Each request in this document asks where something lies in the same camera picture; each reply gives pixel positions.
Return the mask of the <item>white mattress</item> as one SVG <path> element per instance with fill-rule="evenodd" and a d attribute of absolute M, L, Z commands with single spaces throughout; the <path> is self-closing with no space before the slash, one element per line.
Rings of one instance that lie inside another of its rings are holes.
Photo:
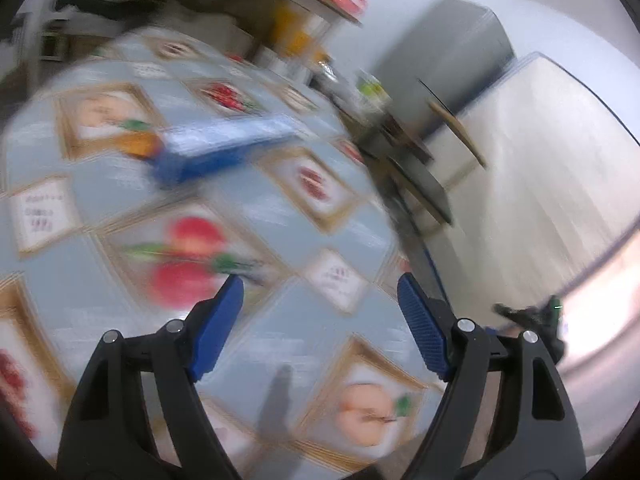
<path fill-rule="evenodd" d="M 581 81 L 537 55 L 461 115 L 476 151 L 447 128 L 427 140 L 451 226 L 426 244 L 450 304 L 539 304 L 594 266 L 637 220 L 639 145 Z"/>

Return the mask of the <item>yellow plastic bag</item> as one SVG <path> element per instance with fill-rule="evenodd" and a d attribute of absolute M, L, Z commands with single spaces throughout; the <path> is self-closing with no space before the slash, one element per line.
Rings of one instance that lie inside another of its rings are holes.
<path fill-rule="evenodd" d="M 285 58 L 300 58 L 308 47 L 311 14 L 292 2 L 281 1 L 272 11 L 266 45 Z"/>

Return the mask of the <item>grey refrigerator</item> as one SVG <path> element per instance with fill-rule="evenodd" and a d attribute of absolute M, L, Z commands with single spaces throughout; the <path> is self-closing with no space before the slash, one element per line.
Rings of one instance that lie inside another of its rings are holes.
<path fill-rule="evenodd" d="M 436 0 L 374 66 L 392 99 L 390 114 L 424 139 L 442 120 L 436 102 L 460 113 L 515 60 L 498 16 L 468 0 Z"/>

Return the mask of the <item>black clothes pile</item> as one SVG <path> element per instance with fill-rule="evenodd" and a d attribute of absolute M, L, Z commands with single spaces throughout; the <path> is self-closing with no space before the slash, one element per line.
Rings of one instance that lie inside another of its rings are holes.
<path fill-rule="evenodd" d="M 152 14 L 157 11 L 160 4 L 154 0 L 55 0 L 52 10 L 61 12 L 68 6 L 82 13 L 121 21 L 139 15 Z"/>

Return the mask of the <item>wooden chair by fridge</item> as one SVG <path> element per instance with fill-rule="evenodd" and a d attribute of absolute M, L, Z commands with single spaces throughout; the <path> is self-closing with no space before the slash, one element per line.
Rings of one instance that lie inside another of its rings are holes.
<path fill-rule="evenodd" d="M 341 118 L 381 194 L 397 205 L 417 237 L 426 240 L 454 224 L 447 187 L 428 170 L 434 157 L 421 138 L 423 119 L 408 130 L 389 112 L 371 120 L 345 113 Z"/>

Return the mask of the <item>blue toothpaste box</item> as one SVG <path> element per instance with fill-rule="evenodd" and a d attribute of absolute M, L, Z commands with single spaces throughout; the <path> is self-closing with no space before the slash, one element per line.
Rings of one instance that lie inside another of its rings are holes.
<path fill-rule="evenodd" d="M 250 155 L 298 139 L 303 125 L 283 114 L 257 114 L 185 122 L 158 134 L 151 176 L 162 188 L 241 165 Z"/>

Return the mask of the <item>fruit pattern tablecloth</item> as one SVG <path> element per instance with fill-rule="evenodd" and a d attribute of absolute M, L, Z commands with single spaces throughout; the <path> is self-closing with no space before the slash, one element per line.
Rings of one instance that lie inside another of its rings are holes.
<path fill-rule="evenodd" d="M 283 114 L 298 139 L 173 188 L 115 140 Z M 249 479 L 336 479 L 422 434 L 442 387 L 396 286 L 408 261 L 330 102 L 145 27 L 52 77 L 1 137 L 1 396 L 49 462 L 99 338 L 152 333 L 230 274 L 243 307 L 198 393 Z"/>

